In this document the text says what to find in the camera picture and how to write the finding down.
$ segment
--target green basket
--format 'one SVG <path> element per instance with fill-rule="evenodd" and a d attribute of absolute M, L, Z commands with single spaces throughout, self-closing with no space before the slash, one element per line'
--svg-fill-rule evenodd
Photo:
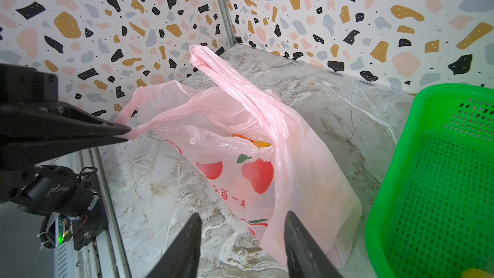
<path fill-rule="evenodd" d="M 440 84 L 418 93 L 365 238 L 380 278 L 492 273 L 493 89 Z"/>

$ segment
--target pink plastic bag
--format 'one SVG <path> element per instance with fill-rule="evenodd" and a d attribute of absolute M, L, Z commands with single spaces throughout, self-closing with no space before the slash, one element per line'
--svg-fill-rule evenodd
<path fill-rule="evenodd" d="M 207 47 L 189 48 L 191 64 L 218 87 L 196 90 L 177 81 L 139 87 L 116 122 L 126 125 L 138 108 L 145 123 L 124 137 L 152 129 L 174 146 L 282 264 L 292 210 L 330 261 L 343 266 L 362 210 L 328 147 L 272 91 L 258 89 Z"/>

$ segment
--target marble tabletop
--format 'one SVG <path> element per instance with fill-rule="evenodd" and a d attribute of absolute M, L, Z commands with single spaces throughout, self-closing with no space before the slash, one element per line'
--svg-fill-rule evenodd
<path fill-rule="evenodd" d="M 331 150 L 363 208 L 351 256 L 339 271 L 344 277 L 375 277 L 365 247 L 365 220 L 413 97 L 240 44 L 221 57 L 298 111 Z M 201 71 L 183 83 L 197 89 L 214 86 Z M 152 132 L 100 150 L 133 278 L 146 276 L 193 212 L 202 219 L 198 277 L 288 276 L 207 179 Z"/>

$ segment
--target terrazzo patterned wall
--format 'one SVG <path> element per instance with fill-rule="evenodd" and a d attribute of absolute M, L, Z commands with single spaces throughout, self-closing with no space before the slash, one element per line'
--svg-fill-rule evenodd
<path fill-rule="evenodd" d="M 494 88 L 494 0 L 228 0 L 238 42 L 406 93 Z"/>
<path fill-rule="evenodd" d="M 134 90 L 194 73 L 188 45 L 224 52 L 216 0 L 0 0 L 0 62 L 54 72 L 59 100 L 114 120 Z"/>

